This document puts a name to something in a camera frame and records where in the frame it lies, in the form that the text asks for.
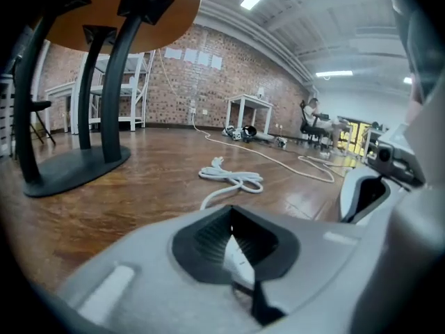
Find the round tabletop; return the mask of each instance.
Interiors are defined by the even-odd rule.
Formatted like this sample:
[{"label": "round tabletop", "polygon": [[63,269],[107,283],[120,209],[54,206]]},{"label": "round tabletop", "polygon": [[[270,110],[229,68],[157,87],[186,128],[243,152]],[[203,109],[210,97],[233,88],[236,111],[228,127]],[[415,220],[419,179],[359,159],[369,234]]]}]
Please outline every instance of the round tabletop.
[{"label": "round tabletop", "polygon": [[[118,16],[121,0],[91,0],[92,3],[57,17],[47,39],[52,43],[79,51],[89,51],[83,25],[110,26],[118,29],[125,17]],[[175,0],[155,25],[142,23],[130,53],[152,51],[173,43],[193,23],[201,0]],[[104,45],[101,53],[110,53]]]}]

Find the floor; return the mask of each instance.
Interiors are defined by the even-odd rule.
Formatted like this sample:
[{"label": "floor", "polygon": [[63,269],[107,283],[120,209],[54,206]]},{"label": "floor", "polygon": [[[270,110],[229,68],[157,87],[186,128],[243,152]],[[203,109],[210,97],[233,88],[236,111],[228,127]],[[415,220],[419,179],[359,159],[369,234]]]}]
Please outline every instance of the floor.
[{"label": "floor", "polygon": [[[212,134],[233,142],[218,132]],[[78,147],[77,137],[69,134],[56,135],[55,139],[55,148],[50,143],[35,144],[38,161]],[[124,234],[199,209],[209,193],[225,187],[197,175],[214,157],[224,157],[224,169],[260,173],[264,192],[239,192],[216,198],[212,204],[252,205],[271,214],[317,221],[337,219],[335,202],[343,182],[337,175],[334,184],[295,175],[259,155],[211,143],[194,130],[140,129],[122,132],[120,140],[131,149],[126,163],[85,186],[48,198],[27,198],[21,190],[17,162],[8,159],[0,163],[0,210],[13,251],[25,274],[50,291]],[[92,134],[92,143],[100,144],[100,134]],[[288,144],[290,152],[258,143],[242,145],[296,170],[323,175],[293,153],[317,156],[313,149],[293,143]],[[347,166],[355,163],[341,157],[330,161]]]}]

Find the cable on floor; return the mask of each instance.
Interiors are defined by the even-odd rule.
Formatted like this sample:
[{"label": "cable on floor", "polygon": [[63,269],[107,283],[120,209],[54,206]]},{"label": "cable on floor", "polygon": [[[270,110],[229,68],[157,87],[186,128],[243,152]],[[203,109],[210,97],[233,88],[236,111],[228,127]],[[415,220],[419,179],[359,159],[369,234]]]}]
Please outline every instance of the cable on floor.
[{"label": "cable on floor", "polygon": [[[172,87],[172,84],[170,83],[170,79],[168,78],[167,72],[165,71],[165,66],[163,63],[163,58],[161,55],[161,51],[158,49],[158,53],[159,53],[159,57],[161,59],[161,65],[162,65],[162,69],[164,72],[164,75],[167,79],[168,85],[170,86],[170,89],[172,90],[173,94],[175,94],[177,97],[178,94],[176,94],[174,88]],[[310,175],[309,173],[304,173],[304,172],[300,172],[298,170],[293,169],[292,167],[287,166],[286,164],[283,164],[282,162],[273,159],[272,157],[269,157],[261,152],[255,151],[255,150],[250,150],[248,148],[244,148],[243,146],[238,146],[238,145],[234,145],[232,143],[226,143],[226,142],[222,142],[222,141],[218,141],[218,140],[214,140],[211,138],[211,135],[208,132],[199,130],[196,126],[195,126],[195,114],[192,114],[192,124],[193,127],[195,128],[196,131],[198,132],[202,132],[205,135],[205,139],[211,142],[215,142],[215,143],[220,143],[222,145],[227,145],[233,148],[240,148],[242,150],[248,151],[248,152],[253,152],[255,154],[258,154],[259,156],[262,156],[266,159],[268,159],[269,161],[275,162],[276,164],[279,164],[283,167],[285,167],[286,169],[288,169],[289,171],[291,171],[292,173],[295,173],[296,175],[301,175],[303,177],[308,177],[308,178],[312,178],[313,180],[318,180],[321,182],[326,182],[326,183],[334,183],[335,179],[334,176],[332,175],[332,172],[336,173],[337,175],[343,177],[343,175],[341,173],[336,172],[335,170],[331,169],[331,167],[342,167],[342,168],[349,168],[349,167],[345,167],[345,166],[338,166],[336,164],[333,164],[332,162],[328,162],[324,159],[317,159],[316,157],[311,157],[311,156],[303,156],[300,155],[298,157],[298,159],[302,162],[305,162],[306,164],[311,165],[314,168],[317,168],[318,170],[320,170],[321,172],[325,173],[327,175],[327,178],[322,178],[322,177],[318,177],[315,175]],[[222,193],[227,193],[229,191],[234,191],[236,189],[242,189],[244,191],[247,191],[249,193],[261,193],[263,191],[263,186],[260,184],[260,181],[262,181],[263,179],[261,178],[261,176],[258,173],[252,173],[252,172],[238,172],[238,173],[231,173],[229,171],[223,170],[220,166],[223,162],[223,158],[219,157],[219,158],[215,158],[212,161],[212,167],[206,167],[203,168],[200,172],[199,172],[199,176],[202,178],[206,178],[206,179],[212,179],[212,180],[227,180],[230,183],[233,184],[233,186],[227,187],[226,189],[221,189],[219,191],[215,191],[212,194],[209,194],[204,201],[201,204],[201,209],[204,209],[207,204],[209,203],[210,199],[214,198],[215,196],[218,196]],[[321,163],[323,168],[320,166],[317,166],[314,162],[316,163]],[[251,189],[249,187],[246,187],[244,185],[244,182],[249,182],[255,186],[258,187],[258,189]]]}]

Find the office chair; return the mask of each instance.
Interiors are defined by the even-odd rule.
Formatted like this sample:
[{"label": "office chair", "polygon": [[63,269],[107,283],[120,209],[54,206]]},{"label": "office chair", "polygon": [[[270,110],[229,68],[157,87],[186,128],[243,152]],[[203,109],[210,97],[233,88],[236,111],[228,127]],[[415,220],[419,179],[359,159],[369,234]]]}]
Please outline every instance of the office chair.
[{"label": "office chair", "polygon": [[[321,143],[321,139],[323,137],[328,137],[329,133],[320,127],[314,126],[318,120],[318,116],[315,117],[314,123],[312,125],[309,125],[309,123],[307,122],[306,114],[305,114],[305,110],[304,110],[305,106],[306,106],[305,101],[304,100],[301,101],[300,108],[301,108],[301,114],[302,114],[302,122],[301,122],[301,126],[300,126],[300,131],[302,134],[308,135],[309,138],[307,139],[307,142],[309,145],[311,145],[313,143],[315,147],[319,146],[320,149],[323,149],[325,146]],[[313,140],[312,140],[313,137],[316,137],[318,139],[317,143],[313,142]]]},{"label": "office chair", "polygon": [[[12,70],[14,86],[16,85],[17,71],[18,71],[21,61],[22,61],[22,57],[17,56],[17,58],[15,59],[15,62],[14,62],[14,66],[13,66],[13,70]],[[31,96],[29,96],[29,102],[31,103],[31,113],[34,112],[36,114],[37,119],[39,120],[40,124],[42,125],[42,127],[44,129],[45,134],[48,135],[48,137],[51,139],[52,143],[55,146],[56,142],[53,139],[53,136],[51,136],[51,134],[47,130],[45,124],[43,123],[42,118],[39,115],[39,111],[44,111],[45,109],[49,108],[51,106],[51,102],[49,100],[42,100],[42,101],[34,102],[31,99]],[[37,137],[39,138],[41,144],[44,144],[42,137],[39,135],[39,133],[35,129],[34,125],[31,122],[29,123],[29,125],[31,126],[31,129],[34,131],[34,134],[36,134]],[[11,139],[13,136],[14,136],[14,124],[11,127]],[[12,156],[12,155],[13,155],[13,143],[11,142],[10,156]]]}]

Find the ceiling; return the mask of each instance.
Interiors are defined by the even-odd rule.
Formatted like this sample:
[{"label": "ceiling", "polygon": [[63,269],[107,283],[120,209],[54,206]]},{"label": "ceiling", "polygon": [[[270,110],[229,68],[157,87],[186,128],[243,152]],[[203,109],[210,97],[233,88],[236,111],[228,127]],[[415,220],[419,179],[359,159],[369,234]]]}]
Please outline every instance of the ceiling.
[{"label": "ceiling", "polygon": [[[202,0],[195,23],[249,44],[309,89],[371,90],[407,97],[407,59],[390,0]],[[352,70],[353,77],[316,72]]]}]

